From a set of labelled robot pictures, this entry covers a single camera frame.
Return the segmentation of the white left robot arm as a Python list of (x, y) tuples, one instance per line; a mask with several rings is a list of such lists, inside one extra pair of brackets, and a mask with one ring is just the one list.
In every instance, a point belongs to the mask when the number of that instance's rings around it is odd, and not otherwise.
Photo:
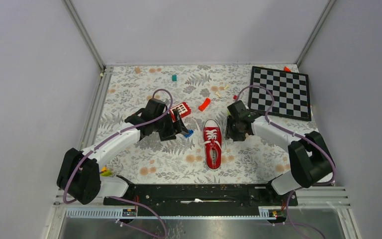
[(187, 135), (189, 130), (182, 121), (179, 109), (169, 109), (158, 99), (150, 99), (146, 107), (130, 115), (120, 128), (108, 138), (82, 150), (69, 149), (61, 165), (56, 181), (70, 195), (85, 205), (96, 197), (115, 197), (127, 205), (134, 200), (133, 189), (120, 177), (104, 177), (103, 167), (127, 147), (156, 132), (160, 141), (174, 140), (178, 134)]

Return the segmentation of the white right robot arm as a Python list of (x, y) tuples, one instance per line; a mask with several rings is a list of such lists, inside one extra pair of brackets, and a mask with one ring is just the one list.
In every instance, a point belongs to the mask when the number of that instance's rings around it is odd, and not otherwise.
[(301, 135), (269, 119), (262, 111), (251, 111), (238, 100), (227, 107), (226, 139), (244, 141), (247, 135), (268, 140), (288, 153), (290, 171), (268, 183), (265, 197), (278, 205), (285, 194), (299, 188), (309, 188), (329, 174), (335, 164), (322, 135), (317, 131)]

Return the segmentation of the blue plastic toy piece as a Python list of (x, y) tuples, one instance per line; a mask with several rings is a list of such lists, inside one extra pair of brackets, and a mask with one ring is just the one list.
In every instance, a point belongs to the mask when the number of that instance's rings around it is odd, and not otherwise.
[(187, 134), (184, 134), (185, 138), (189, 138), (193, 135), (193, 130), (189, 129)]

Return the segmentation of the red canvas sneaker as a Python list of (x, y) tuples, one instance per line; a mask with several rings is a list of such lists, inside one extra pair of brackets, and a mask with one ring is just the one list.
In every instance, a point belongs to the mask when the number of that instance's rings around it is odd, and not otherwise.
[(221, 165), (222, 132), (214, 119), (208, 119), (202, 130), (206, 164), (209, 169), (216, 170)]

